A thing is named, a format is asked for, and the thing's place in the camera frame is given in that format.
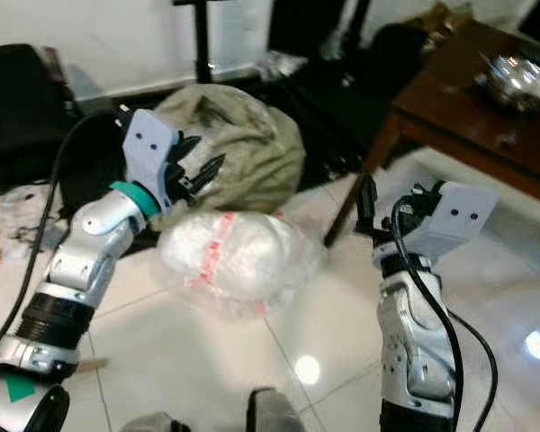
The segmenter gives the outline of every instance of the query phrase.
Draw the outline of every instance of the green triangle marking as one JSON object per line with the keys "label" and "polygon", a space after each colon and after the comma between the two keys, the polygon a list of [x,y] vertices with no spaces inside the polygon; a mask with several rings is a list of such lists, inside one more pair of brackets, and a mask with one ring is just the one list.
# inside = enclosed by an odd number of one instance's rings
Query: green triangle marking
{"label": "green triangle marking", "polygon": [[32,396],[36,390],[34,389],[34,381],[22,375],[13,375],[10,373],[4,374],[6,380],[6,388],[10,396],[10,403],[17,402],[21,399]]}

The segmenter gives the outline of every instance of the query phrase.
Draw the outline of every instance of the black cable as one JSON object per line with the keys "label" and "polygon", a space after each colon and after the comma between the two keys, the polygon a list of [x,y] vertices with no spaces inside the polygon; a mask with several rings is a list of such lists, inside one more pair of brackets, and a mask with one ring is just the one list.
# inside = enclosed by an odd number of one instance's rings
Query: black cable
{"label": "black cable", "polygon": [[488,393],[488,399],[486,400],[486,403],[484,403],[484,408],[482,409],[482,412],[480,416],[478,417],[478,421],[476,422],[476,426],[474,427],[474,432],[480,432],[482,430],[482,427],[484,426],[484,423],[486,422],[486,418],[488,417],[488,414],[490,413],[492,405],[494,404],[494,400],[496,399],[496,390],[498,389],[498,365],[496,364],[496,357],[494,356],[494,353],[492,352],[492,348],[490,347],[490,345],[488,345],[488,342],[486,341],[486,339],[484,339],[484,337],[478,332],[476,328],[472,327],[470,324],[468,324],[458,315],[453,313],[451,310],[448,310],[448,313],[450,314],[452,318],[454,318],[462,326],[464,326],[470,333],[472,333],[472,335],[478,340],[478,342],[480,342],[480,345],[482,345],[482,348],[484,348],[484,351],[486,352],[486,356],[488,356],[488,361],[490,362],[490,371],[491,371],[490,391]]}
{"label": "black cable", "polygon": [[52,208],[52,203],[54,202],[54,193],[56,192],[56,187],[58,185],[59,170],[60,170],[60,164],[62,161],[62,156],[64,152],[67,150],[69,144],[75,139],[76,135],[88,123],[90,123],[92,120],[97,119],[101,116],[107,116],[107,115],[108,115],[108,112],[98,112],[95,114],[88,115],[84,117],[83,119],[81,119],[70,130],[70,132],[64,138],[64,140],[62,141],[62,144],[60,145],[58,149],[56,159],[54,159],[54,165],[52,166],[52,171],[50,172],[50,179],[49,179],[50,188],[48,190],[48,198],[46,200],[46,205],[44,206],[44,210],[40,217],[40,224],[38,225],[38,230],[36,231],[36,239],[34,240],[34,243],[32,245],[30,258],[28,259],[28,265],[26,266],[26,273],[24,274],[20,291],[18,292],[18,296],[16,297],[16,302],[14,303],[13,307],[10,309],[10,313],[8,314],[8,317],[4,321],[4,324],[2,325],[2,327],[0,328],[0,341],[2,340],[4,335],[7,333],[10,326],[12,326],[12,323],[14,322],[14,319],[16,318],[18,311],[22,307],[24,297],[26,297],[26,293],[28,292],[28,285],[30,283],[30,279],[32,278],[32,271],[34,269],[34,265],[36,264],[36,256],[40,252],[40,244],[41,244],[42,236],[44,234],[44,230],[46,229],[46,222],[48,221],[48,218],[50,215],[50,209]]}
{"label": "black cable", "polygon": [[418,287],[420,293],[422,296],[426,299],[434,313],[438,316],[440,319],[440,322],[442,322],[442,325],[444,326],[446,330],[446,334],[448,335],[448,339],[450,340],[450,346],[452,348],[452,354],[454,356],[454,368],[455,368],[455,376],[456,376],[456,385],[454,388],[454,415],[453,415],[453,425],[454,430],[456,430],[456,426],[458,425],[458,418],[460,417],[460,408],[462,406],[462,396],[464,394],[464,365],[462,363],[462,351],[460,350],[460,344],[458,342],[458,336],[456,335],[454,326],[452,325],[452,322],[446,315],[446,312],[442,309],[440,304],[437,302],[437,300],[434,298],[434,295],[430,292],[430,290],[426,287],[422,279],[420,278],[418,272],[415,270],[415,267],[410,260],[410,255],[408,254],[408,251],[406,250],[406,246],[404,245],[404,240],[402,239],[401,235],[401,228],[400,228],[400,209],[403,205],[409,204],[409,197],[403,196],[401,197],[392,208],[392,214],[391,214],[391,233],[394,237],[394,243],[396,244],[396,248],[398,249],[398,254],[400,255],[400,259],[402,263],[404,264],[404,267],[406,267],[406,270],[408,271],[408,274],[412,278],[412,281],[414,284]]}

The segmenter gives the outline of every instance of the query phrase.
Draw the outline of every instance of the baseboard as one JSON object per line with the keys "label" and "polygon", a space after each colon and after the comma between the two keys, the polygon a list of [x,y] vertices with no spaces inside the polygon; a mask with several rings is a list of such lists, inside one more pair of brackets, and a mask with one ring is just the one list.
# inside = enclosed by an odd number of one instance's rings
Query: baseboard
{"label": "baseboard", "polygon": [[[257,71],[253,65],[245,65],[233,69],[221,70],[213,73],[216,83],[225,81],[255,77]],[[111,109],[114,104],[122,103],[131,99],[155,99],[162,97],[176,89],[196,82],[195,76],[183,76],[177,79],[165,80],[151,85],[138,85],[116,90],[100,96],[78,97],[76,100],[84,113],[94,113],[101,110]]]}

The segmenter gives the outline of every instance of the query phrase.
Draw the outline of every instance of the wooden table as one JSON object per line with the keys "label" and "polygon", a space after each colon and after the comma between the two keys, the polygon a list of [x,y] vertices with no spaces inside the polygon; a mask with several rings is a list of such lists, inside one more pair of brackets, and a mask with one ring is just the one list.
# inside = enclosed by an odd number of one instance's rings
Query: wooden table
{"label": "wooden table", "polygon": [[392,103],[391,112],[363,164],[325,244],[331,246],[353,210],[365,173],[384,165],[403,139],[416,141],[540,200],[540,116],[526,124],[515,147],[501,138],[516,125],[516,117],[488,104],[480,94],[449,86],[469,86],[487,69],[480,52],[493,58],[516,52],[521,40],[478,22],[470,22],[437,52]]}

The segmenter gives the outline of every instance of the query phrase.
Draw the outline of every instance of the white plastic bag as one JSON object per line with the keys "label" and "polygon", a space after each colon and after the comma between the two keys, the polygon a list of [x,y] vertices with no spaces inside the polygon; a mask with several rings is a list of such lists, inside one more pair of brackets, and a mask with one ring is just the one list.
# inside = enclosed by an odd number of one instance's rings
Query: white plastic bag
{"label": "white plastic bag", "polygon": [[191,214],[158,248],[165,284],[226,319],[263,318],[286,304],[326,255],[310,224],[254,212]]}

